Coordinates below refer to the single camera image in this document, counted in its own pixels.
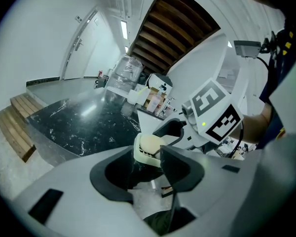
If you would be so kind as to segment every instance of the wooden step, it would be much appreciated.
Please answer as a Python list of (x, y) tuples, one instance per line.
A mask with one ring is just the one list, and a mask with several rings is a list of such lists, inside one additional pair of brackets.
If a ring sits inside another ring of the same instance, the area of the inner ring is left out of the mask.
[(10, 101), (15, 112), (22, 120), (25, 120), (28, 116), (43, 109), (43, 106), (27, 93), (13, 97)]
[(36, 148), (26, 132), (26, 124), (11, 106), (0, 111), (0, 128), (16, 154), (26, 162)]

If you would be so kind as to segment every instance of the dark blue shirt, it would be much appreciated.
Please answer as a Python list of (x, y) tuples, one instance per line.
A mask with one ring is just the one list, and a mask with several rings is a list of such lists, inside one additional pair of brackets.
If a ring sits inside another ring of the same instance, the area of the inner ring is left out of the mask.
[[(273, 75), (274, 78), (268, 79), (260, 96), (261, 101), (268, 103), (271, 106), (272, 104), (269, 100), (269, 96), (272, 93), (272, 90), (270, 90), (271, 84), (274, 83), (275, 87), (278, 86), (296, 61), (296, 29), (286, 21), (285, 28), (277, 34), (277, 39), (279, 53), (277, 54), (276, 64), (272, 58), (270, 58), (269, 62), (269, 67), (275, 67), (276, 70)], [(265, 135), (260, 140), (257, 149), (264, 148), (269, 141), (281, 137), (284, 133), (285, 130), (283, 124), (275, 109), (272, 107), (270, 125), (267, 128)]]

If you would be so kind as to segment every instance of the person's arm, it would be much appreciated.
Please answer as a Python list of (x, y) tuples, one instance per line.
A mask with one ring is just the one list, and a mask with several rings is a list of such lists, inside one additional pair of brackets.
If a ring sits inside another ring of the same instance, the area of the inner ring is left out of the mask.
[[(244, 115), (243, 123), (243, 141), (252, 144), (259, 143), (260, 139), (265, 134), (271, 120), (272, 107), (265, 103), (264, 108), (260, 115), (246, 116)], [(230, 137), (239, 139), (240, 126), (238, 126), (231, 134)]]

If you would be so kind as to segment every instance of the bottle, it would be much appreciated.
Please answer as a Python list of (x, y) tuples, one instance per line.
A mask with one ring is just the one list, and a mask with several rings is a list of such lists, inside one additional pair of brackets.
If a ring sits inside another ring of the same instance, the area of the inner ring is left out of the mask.
[(153, 95), (148, 106), (147, 106), (147, 111), (153, 113), (154, 110), (157, 108), (158, 104), (160, 103), (162, 97), (161, 97), (162, 92), (158, 91), (157, 95)]

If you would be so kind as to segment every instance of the door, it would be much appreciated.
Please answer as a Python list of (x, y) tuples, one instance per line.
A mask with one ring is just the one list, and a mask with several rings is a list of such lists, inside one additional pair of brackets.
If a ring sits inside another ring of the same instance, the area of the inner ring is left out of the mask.
[(104, 24), (101, 13), (97, 12), (72, 46), (64, 79), (82, 78), (95, 45), (101, 37), (100, 26)]

